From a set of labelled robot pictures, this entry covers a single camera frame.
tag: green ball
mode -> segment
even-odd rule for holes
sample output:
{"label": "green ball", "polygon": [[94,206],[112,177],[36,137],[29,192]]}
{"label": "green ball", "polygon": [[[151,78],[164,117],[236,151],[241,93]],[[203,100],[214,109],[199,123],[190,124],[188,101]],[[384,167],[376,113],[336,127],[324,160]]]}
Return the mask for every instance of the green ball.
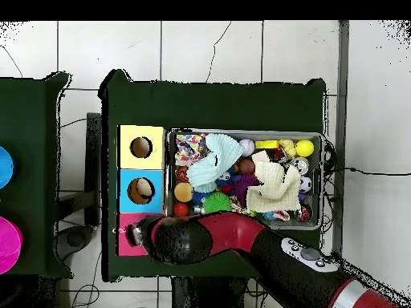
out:
{"label": "green ball", "polygon": [[202,207],[205,213],[229,212],[232,210],[230,198],[222,192],[214,192],[209,195],[204,200]]}

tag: round hole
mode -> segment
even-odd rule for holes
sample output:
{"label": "round hole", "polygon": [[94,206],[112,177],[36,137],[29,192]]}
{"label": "round hole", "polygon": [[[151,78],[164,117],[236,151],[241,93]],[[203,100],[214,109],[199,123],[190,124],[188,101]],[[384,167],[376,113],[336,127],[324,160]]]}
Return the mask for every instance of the round hole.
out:
{"label": "round hole", "polygon": [[136,178],[128,185],[127,194],[132,203],[145,205],[154,196],[154,185],[147,178]]}
{"label": "round hole", "polygon": [[137,137],[130,144],[130,151],[137,158],[147,158],[153,150],[153,145],[147,137]]}

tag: cream knitted cloth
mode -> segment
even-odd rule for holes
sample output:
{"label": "cream knitted cloth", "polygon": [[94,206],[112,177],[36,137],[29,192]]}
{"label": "cream knitted cloth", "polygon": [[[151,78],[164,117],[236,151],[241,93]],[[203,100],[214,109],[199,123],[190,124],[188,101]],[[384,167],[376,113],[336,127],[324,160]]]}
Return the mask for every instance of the cream knitted cloth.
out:
{"label": "cream knitted cloth", "polygon": [[246,195],[247,211],[268,213],[275,210],[299,210],[300,174],[290,165],[284,176],[284,168],[278,163],[256,162],[255,175],[263,185],[249,187]]}

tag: dark green table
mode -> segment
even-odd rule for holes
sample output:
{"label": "dark green table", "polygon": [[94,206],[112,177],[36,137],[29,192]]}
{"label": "dark green table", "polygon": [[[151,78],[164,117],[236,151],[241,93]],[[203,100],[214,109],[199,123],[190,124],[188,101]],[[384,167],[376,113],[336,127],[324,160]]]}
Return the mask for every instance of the dark green table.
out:
{"label": "dark green table", "polygon": [[[121,124],[164,128],[219,128],[323,132],[325,83],[308,85],[263,83],[131,82],[122,70],[111,71],[102,82],[103,279],[119,276],[233,276],[258,277],[248,263],[232,252],[221,253],[196,265],[155,263],[150,257],[117,257],[116,225],[116,127]],[[320,230],[283,231],[283,234],[318,247]]]}
{"label": "dark green table", "polygon": [[59,93],[69,75],[43,80],[0,78],[0,145],[14,157],[16,173],[0,190],[0,216],[22,231],[20,258],[8,274],[67,278],[70,270],[54,254],[59,138]]}

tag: red ball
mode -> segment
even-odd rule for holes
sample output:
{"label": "red ball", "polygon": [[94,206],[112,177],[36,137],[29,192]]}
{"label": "red ball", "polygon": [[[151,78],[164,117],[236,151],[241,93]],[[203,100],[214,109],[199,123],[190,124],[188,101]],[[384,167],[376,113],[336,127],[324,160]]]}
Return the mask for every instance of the red ball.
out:
{"label": "red ball", "polygon": [[187,216],[189,213],[189,205],[187,205],[186,203],[177,202],[174,205],[173,211],[174,211],[174,215],[177,217]]}

